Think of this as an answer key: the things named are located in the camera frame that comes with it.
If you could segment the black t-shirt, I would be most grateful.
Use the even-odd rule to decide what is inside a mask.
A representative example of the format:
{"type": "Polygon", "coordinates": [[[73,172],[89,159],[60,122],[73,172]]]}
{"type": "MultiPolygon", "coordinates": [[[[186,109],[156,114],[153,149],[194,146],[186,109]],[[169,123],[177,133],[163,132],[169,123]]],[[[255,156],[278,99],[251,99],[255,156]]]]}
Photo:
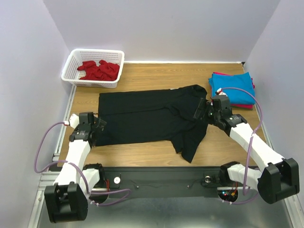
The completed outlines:
{"type": "Polygon", "coordinates": [[[101,93],[98,116],[107,122],[96,134],[96,145],[171,141],[175,151],[191,163],[207,133],[205,119],[194,119],[200,85],[176,89],[101,93]]]}

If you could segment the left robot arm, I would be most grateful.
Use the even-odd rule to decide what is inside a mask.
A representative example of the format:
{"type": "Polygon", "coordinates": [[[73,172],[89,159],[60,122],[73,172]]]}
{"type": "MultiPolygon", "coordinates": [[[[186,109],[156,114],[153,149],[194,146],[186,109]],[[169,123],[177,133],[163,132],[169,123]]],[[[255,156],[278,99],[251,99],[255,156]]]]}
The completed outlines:
{"type": "Polygon", "coordinates": [[[69,119],[73,132],[62,169],[51,186],[46,186],[44,197],[52,223],[83,221],[88,214],[88,200],[93,187],[105,184],[101,164],[85,165],[86,158],[96,144],[96,130],[106,122],[92,112],[73,114],[69,119]]]}

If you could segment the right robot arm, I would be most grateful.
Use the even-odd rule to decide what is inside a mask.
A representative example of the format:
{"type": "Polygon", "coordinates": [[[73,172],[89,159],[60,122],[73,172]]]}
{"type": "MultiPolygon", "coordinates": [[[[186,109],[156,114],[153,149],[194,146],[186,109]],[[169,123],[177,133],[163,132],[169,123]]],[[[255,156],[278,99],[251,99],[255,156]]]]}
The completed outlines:
{"type": "Polygon", "coordinates": [[[240,114],[234,114],[226,95],[216,95],[211,100],[200,99],[194,118],[203,118],[218,127],[255,161],[258,169],[251,169],[232,161],[220,167],[222,185],[233,182],[256,190],[268,204],[296,195],[300,191],[299,165],[295,159],[286,159],[269,147],[240,114]]]}

